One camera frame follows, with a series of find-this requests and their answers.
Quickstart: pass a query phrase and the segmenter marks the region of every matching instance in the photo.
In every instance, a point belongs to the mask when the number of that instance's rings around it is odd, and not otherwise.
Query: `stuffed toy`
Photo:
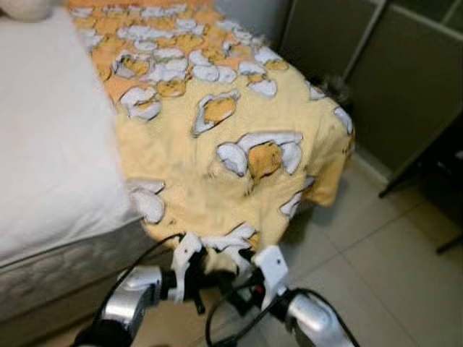
[[[52,0],[0,0],[0,12],[15,20],[37,22],[52,11]]]

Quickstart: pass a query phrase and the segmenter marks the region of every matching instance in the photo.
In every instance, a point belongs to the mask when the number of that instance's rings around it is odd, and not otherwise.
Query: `bed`
[[[278,242],[301,201],[334,200],[349,116],[209,1],[71,0],[42,23],[1,18],[0,30],[10,346],[27,329],[12,324],[153,239],[239,232],[258,248]]]

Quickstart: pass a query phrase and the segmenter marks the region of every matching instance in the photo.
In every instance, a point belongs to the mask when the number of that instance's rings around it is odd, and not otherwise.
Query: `yellow blanket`
[[[333,201],[350,118],[209,1],[69,10],[118,110],[124,173],[154,237],[245,230],[274,244],[302,199]]]

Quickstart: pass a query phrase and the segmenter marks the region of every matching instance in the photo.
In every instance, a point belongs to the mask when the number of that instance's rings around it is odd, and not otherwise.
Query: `white mattress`
[[[8,335],[5,325],[9,326],[11,318],[43,307],[44,304],[68,296],[102,278],[115,275],[153,243],[154,240],[145,232],[141,222],[135,221],[114,232],[77,241],[0,267],[0,345],[12,346],[14,342],[5,342],[5,335]],[[17,327],[16,330],[26,331],[27,328]]]
[[[0,266],[133,220],[114,110],[69,15],[0,16]]]

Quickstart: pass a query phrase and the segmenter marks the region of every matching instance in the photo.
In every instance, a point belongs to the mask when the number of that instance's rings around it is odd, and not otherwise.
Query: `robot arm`
[[[77,336],[73,346],[130,347],[145,310],[162,300],[192,299],[198,314],[204,313],[199,289],[218,285],[217,277],[203,274],[206,255],[199,238],[186,234],[174,251],[170,270],[163,271],[157,266],[136,267],[114,290],[100,316]],[[309,290],[286,287],[288,269],[278,247],[268,247],[255,255],[250,269],[261,283],[256,286],[260,294],[253,295],[248,303],[262,310],[271,305],[269,312],[286,325],[301,347],[358,346],[326,300]],[[239,309],[239,303],[231,301],[231,304]],[[219,342],[213,346],[232,345]]]

